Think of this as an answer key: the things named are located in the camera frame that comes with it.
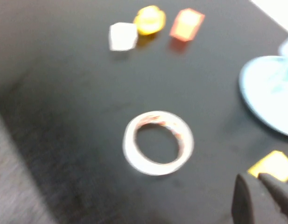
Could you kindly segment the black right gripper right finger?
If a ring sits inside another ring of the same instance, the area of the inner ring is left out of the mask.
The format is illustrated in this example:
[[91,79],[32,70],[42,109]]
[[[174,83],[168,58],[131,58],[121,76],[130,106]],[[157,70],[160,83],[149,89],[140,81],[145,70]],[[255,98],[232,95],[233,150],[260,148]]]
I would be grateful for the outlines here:
[[288,217],[288,184],[268,173],[260,173],[258,179],[264,184],[281,212]]

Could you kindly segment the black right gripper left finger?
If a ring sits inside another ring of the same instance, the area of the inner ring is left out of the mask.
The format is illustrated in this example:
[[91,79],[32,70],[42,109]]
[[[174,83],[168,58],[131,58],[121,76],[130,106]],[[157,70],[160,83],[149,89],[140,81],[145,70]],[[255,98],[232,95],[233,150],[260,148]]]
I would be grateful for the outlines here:
[[236,176],[232,208],[235,224],[285,224],[287,216],[273,199],[268,188],[250,174]]

